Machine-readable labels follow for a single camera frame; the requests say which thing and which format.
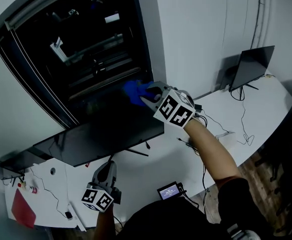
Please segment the red notebook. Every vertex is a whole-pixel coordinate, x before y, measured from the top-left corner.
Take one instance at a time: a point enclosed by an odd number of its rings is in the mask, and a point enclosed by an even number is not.
[[[18,223],[33,229],[36,220],[36,214],[28,205],[19,189],[16,190],[11,211]]]

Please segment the forearm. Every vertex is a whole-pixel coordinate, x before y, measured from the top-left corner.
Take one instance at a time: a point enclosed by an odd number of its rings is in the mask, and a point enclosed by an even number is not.
[[[98,214],[94,240],[112,240],[116,236],[113,205]]]
[[[209,174],[220,187],[227,179],[241,177],[237,165],[210,131],[197,120],[190,120],[184,127],[197,148]]]

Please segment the black shirt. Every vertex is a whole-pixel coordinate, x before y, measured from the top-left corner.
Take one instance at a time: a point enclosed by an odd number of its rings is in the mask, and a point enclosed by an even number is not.
[[[271,229],[249,192],[248,182],[237,178],[219,190],[221,224],[211,224],[206,216],[183,197],[151,203],[136,212],[117,235],[119,239],[229,239],[227,229],[237,224],[252,230],[261,239],[272,238]]]

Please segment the bottle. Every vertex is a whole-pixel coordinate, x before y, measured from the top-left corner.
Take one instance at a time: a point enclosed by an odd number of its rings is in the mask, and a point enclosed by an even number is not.
[[[18,183],[18,187],[22,188],[25,191],[31,192],[33,194],[38,193],[38,188],[35,186],[27,185],[26,182],[24,181],[23,183]]]

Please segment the person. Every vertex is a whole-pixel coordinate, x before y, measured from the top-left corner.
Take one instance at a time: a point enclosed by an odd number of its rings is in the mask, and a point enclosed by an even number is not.
[[[95,240],[231,239],[235,237],[232,234],[240,230],[255,233],[261,239],[272,238],[271,228],[253,202],[247,180],[242,178],[226,148],[194,118],[184,130],[219,189],[221,223],[209,223],[206,216],[184,197],[169,198],[151,203],[136,212],[117,235],[113,207],[109,207],[105,213],[100,212]]]

